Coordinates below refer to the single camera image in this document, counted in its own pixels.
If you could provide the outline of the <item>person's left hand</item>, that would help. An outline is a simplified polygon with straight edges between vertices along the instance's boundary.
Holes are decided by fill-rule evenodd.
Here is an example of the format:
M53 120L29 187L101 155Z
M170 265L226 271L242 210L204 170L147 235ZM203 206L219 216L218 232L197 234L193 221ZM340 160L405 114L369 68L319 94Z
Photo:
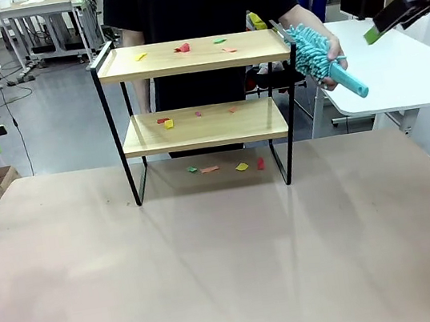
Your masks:
M335 35L329 37L330 50L328 51L328 59L335 60L340 56L344 56L345 53L341 47L339 38ZM339 59L339 64L346 70L348 68L348 61L344 58ZM333 91L337 87L337 82L330 77L325 77L321 80L322 88L328 91Z

